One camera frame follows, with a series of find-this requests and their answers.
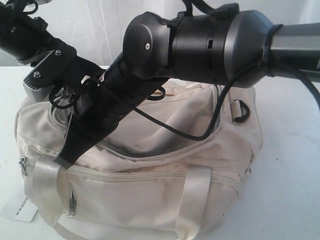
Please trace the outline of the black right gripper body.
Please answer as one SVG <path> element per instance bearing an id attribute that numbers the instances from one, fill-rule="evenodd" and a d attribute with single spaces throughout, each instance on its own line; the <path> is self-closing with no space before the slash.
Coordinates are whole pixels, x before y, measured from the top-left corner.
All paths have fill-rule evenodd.
<path id="1" fill-rule="evenodd" d="M 150 81 L 120 67 L 109 67 L 101 76 L 86 81 L 72 115 L 77 139 L 102 140 L 120 121 L 150 96 Z"/>

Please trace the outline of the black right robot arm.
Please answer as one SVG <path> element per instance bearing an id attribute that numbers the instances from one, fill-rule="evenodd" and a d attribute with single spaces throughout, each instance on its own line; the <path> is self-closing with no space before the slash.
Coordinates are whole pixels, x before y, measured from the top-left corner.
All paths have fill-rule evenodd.
<path id="1" fill-rule="evenodd" d="M 320 25 L 274 24 L 256 10 L 237 4 L 203 8 L 202 15 L 181 12 L 168 20 L 152 12 L 128 25 L 120 55 L 84 82 L 84 93 L 69 116 L 55 162 L 68 169 L 119 122 L 171 78 L 223 86 L 205 132 L 191 135 L 152 121 L 192 141 L 212 132 L 232 87 L 249 88 L 263 77 L 300 80 L 316 101 L 320 92 Z"/>

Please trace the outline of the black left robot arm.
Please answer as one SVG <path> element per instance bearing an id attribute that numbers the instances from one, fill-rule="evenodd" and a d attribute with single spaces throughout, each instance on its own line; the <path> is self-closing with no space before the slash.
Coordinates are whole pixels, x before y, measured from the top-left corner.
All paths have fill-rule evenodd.
<path id="1" fill-rule="evenodd" d="M 40 5 L 49 0 L 9 0 L 0 3 L 0 49 L 23 65 L 39 62 L 51 52 L 75 57 L 71 45 L 47 31 L 48 23 L 40 16 L 32 17 Z"/>

